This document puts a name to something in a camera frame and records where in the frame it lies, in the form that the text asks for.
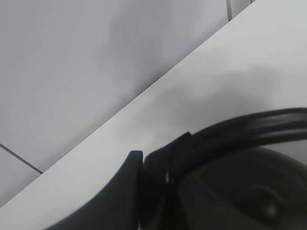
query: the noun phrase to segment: white table surface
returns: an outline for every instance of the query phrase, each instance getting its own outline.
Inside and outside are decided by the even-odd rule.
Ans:
[[[306,0],[257,0],[1,208],[0,229],[40,230],[67,216],[130,150],[147,155],[237,115],[307,106],[306,10]],[[305,146],[288,154],[307,163]]]

